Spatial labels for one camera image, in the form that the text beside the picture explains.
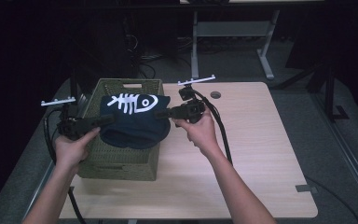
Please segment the table top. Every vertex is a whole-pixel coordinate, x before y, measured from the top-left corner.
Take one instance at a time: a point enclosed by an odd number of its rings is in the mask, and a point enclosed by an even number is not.
[[[164,84],[169,107],[183,103],[176,84]],[[261,82],[195,83],[193,89],[214,104],[225,124],[235,169],[274,217],[316,217],[318,210],[306,185],[281,118]],[[220,99],[210,97],[212,91]],[[219,144],[224,151],[216,124]],[[84,218],[206,219],[230,218],[206,158],[176,128],[161,142],[156,181],[85,179],[72,182]],[[60,218],[76,218],[66,199]]]

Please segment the desk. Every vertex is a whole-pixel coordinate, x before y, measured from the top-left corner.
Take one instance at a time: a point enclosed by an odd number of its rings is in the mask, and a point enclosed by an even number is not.
[[[176,84],[163,85],[182,104]],[[310,192],[297,192],[306,180],[269,90],[260,82],[195,83],[225,124],[234,167],[274,217],[315,217]],[[210,92],[220,91],[213,99]],[[219,144],[223,147],[216,125]],[[172,124],[161,142],[156,181],[82,179],[72,182],[84,218],[207,219],[230,218],[209,162]],[[69,199],[60,218],[76,218]]]
[[[181,0],[181,4],[186,4],[188,1]],[[306,2],[306,0],[268,0],[268,1],[250,1],[250,0],[230,0],[232,5],[239,3],[254,3],[254,2]],[[264,36],[266,42],[261,49],[257,50],[257,56],[261,62],[264,73],[267,79],[273,79],[271,67],[267,60],[267,51],[274,34],[275,26],[277,24],[280,10],[274,10],[269,21],[198,21],[197,11],[194,12],[193,22],[193,46],[191,53],[191,76],[193,78],[199,77],[199,64],[197,57],[197,37],[198,36]]]

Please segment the black cable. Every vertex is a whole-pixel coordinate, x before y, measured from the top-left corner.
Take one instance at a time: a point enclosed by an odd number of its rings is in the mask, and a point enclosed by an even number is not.
[[[342,204],[344,204],[344,206],[352,213],[352,215],[354,216],[354,218],[356,219],[357,223],[358,223],[358,216],[356,215],[356,213],[353,211],[353,209],[343,200],[341,199],[338,195],[336,195],[335,192],[333,192],[331,189],[329,189],[328,187],[324,186],[323,184],[321,184],[320,182],[310,178],[307,175],[304,175],[305,178],[307,178],[308,180],[312,181],[313,183],[317,184],[319,187],[321,187],[322,189],[326,190],[327,192],[329,192],[331,195],[333,195],[337,200],[339,200]]]
[[[205,43],[200,43],[200,49],[198,50],[199,54],[217,54],[220,52],[224,52],[227,49],[225,49],[220,43],[216,43],[215,40],[211,41],[210,46],[206,46]]]
[[[55,149],[52,143],[52,138],[50,137],[50,131],[49,131],[49,125],[48,125],[48,119],[51,116],[51,114],[53,112],[58,112],[58,111],[62,111],[60,108],[54,108],[53,110],[51,110],[44,118],[43,120],[43,124],[44,124],[44,134],[45,134],[45,140],[46,140],[46,144],[48,146],[48,153],[51,157],[51,159],[53,160],[54,165],[56,164],[57,161],[57,157],[56,157],[56,153],[55,153]],[[68,190],[68,195],[69,195],[69,199],[71,200],[72,206],[74,207],[75,210],[75,214],[77,217],[77,220],[82,223],[82,224],[86,224],[86,221],[84,220],[84,218],[81,216],[80,214],[80,210],[77,206],[76,203],[76,199],[75,199],[75,195],[73,193],[73,189],[69,188]]]
[[[227,160],[233,165],[232,159],[231,159],[231,152],[230,152],[229,146],[228,146],[226,129],[225,129],[225,126],[223,125],[223,122],[220,118],[219,111],[217,110],[216,106],[214,106],[211,102],[209,102],[209,100],[206,97],[204,97],[201,93],[199,93],[198,91],[195,91],[195,90],[192,90],[192,91],[195,92],[201,98],[201,100],[208,106],[208,108],[211,110],[211,112],[214,116],[214,119],[216,120],[217,124],[219,125],[220,133],[222,134],[223,144],[225,145]]]
[[[145,63],[140,63],[139,65],[146,66],[153,71],[153,76],[151,77],[151,79],[156,77],[156,69],[153,66],[151,66],[149,64],[145,64]],[[145,78],[149,78],[144,71],[139,70],[139,73],[141,73]]]
[[[56,153],[54,150],[54,146],[52,144],[51,138],[50,138],[50,131],[49,131],[49,125],[48,125],[48,118],[51,116],[52,113],[54,112],[58,112],[61,111],[60,108],[54,108],[53,110],[51,110],[44,118],[43,123],[44,123],[44,134],[45,134],[45,140],[46,140],[46,145],[48,145],[48,154],[50,155],[51,159],[53,160],[54,164],[56,163]]]
[[[86,221],[84,220],[84,218],[81,216],[80,214],[80,210],[77,206],[76,203],[76,199],[75,199],[75,195],[73,193],[73,187],[69,188],[68,190],[68,195],[69,195],[69,199],[71,200],[72,206],[74,207],[75,210],[75,214],[77,216],[77,220],[81,223],[81,224],[86,224]]]

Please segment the person's right hand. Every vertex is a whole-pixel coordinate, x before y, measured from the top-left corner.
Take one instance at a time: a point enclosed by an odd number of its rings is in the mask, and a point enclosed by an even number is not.
[[[85,160],[89,155],[87,144],[98,135],[101,128],[95,128],[86,133],[81,138],[72,141],[61,135],[55,140],[57,162],[56,169],[69,170],[75,174],[78,170],[78,164]]]
[[[214,121],[211,110],[206,107],[201,119],[192,124],[184,119],[172,119],[172,121],[187,131],[187,138],[199,147],[204,156],[209,156],[214,152],[221,152],[216,140]]]

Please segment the white logo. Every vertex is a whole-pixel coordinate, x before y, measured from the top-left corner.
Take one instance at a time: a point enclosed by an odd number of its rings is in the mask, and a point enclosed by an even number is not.
[[[144,108],[141,108],[140,106],[138,106],[138,98],[139,98],[139,94],[128,94],[128,93],[121,93],[118,97],[116,96],[112,96],[112,101],[109,102],[107,105],[108,106],[111,106],[113,105],[115,102],[118,102],[118,109],[121,109],[122,105],[124,105],[124,114],[132,114],[133,113],[142,113],[142,112],[145,112],[145,111],[149,111],[151,110],[155,105],[157,105],[158,103],[158,98],[157,96],[155,95],[143,95],[145,97],[142,97],[144,98],[141,102],[141,105],[144,107]],[[146,99],[147,97],[146,96],[149,96],[151,98],[153,98],[154,102],[152,104],[150,104],[150,100],[149,99]]]

